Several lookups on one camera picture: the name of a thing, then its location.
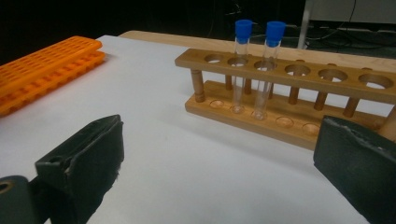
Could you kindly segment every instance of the test tube rack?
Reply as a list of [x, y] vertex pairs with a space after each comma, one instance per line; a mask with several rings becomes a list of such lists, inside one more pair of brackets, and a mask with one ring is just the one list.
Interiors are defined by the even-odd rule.
[[102, 43], [71, 36], [0, 66], [0, 117], [32, 103], [101, 64]]
[[[187, 49], [175, 59], [176, 66], [190, 68], [194, 95], [186, 102], [192, 114], [217, 120], [254, 133], [263, 134], [299, 147], [315, 149], [323, 116], [347, 119], [396, 140], [396, 107], [387, 117], [356, 110], [360, 99], [396, 105], [396, 74], [370, 68], [342, 67], [335, 64], [306, 63], [278, 59], [271, 71], [262, 71], [262, 58], [248, 55], [236, 58], [231, 52]], [[203, 71], [225, 75], [224, 83], [207, 80]], [[267, 118], [254, 119], [256, 91], [246, 89], [245, 110], [231, 111], [233, 93], [227, 77], [268, 81], [290, 87], [290, 95], [272, 93], [266, 107]], [[373, 88], [368, 83], [381, 87]], [[316, 101], [299, 99], [299, 90], [317, 92]], [[347, 97], [345, 107], [326, 105], [327, 95]]]

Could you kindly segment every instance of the blue cap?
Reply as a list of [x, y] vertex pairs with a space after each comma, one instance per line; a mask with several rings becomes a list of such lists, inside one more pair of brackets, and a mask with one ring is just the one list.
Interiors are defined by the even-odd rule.
[[286, 23], [283, 21], [268, 21], [267, 30], [265, 32], [265, 40], [270, 47], [275, 47], [282, 40], [285, 33]]
[[251, 35], [253, 22], [250, 20], [239, 20], [235, 22], [236, 39], [240, 44], [246, 44]]

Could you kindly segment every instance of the white table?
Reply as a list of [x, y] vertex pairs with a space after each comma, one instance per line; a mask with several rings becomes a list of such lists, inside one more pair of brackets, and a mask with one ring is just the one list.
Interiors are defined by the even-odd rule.
[[99, 40], [105, 63], [0, 119], [0, 176], [31, 180], [35, 161], [120, 114], [125, 161], [89, 223], [366, 223], [313, 151], [186, 112], [190, 71], [174, 59], [187, 48]]

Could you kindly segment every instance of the test tube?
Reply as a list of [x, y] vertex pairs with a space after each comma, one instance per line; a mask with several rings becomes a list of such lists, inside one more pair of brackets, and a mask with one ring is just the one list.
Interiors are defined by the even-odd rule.
[[[270, 71], [276, 67], [276, 58], [279, 53], [280, 42], [285, 33], [285, 27], [286, 23], [283, 21], [267, 22], [264, 52], [262, 55], [262, 64], [259, 68], [260, 70]], [[271, 82], [258, 81], [256, 101], [252, 113], [254, 119], [266, 119], [265, 109], [272, 85]]]
[[[235, 59], [232, 66], [243, 66], [248, 62], [248, 43], [250, 41], [253, 22], [250, 20], [239, 20], [235, 22]], [[242, 105], [243, 88], [245, 79], [233, 76], [233, 106], [231, 110], [235, 114], [244, 111]]]

